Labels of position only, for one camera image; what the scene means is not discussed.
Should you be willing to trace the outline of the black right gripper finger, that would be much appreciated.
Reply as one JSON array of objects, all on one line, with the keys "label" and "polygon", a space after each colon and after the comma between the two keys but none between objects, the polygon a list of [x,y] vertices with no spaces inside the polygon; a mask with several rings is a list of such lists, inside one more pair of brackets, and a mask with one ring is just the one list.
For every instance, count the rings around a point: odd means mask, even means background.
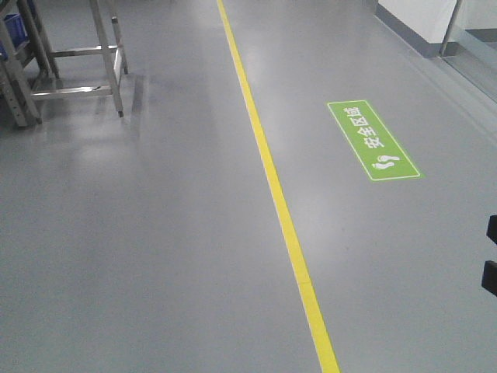
[{"label": "black right gripper finger", "polygon": [[486,232],[487,237],[497,244],[497,215],[492,215],[488,220],[488,227]]},{"label": "black right gripper finger", "polygon": [[481,286],[494,296],[497,295],[497,264],[494,261],[487,260],[484,264],[481,278]]}]

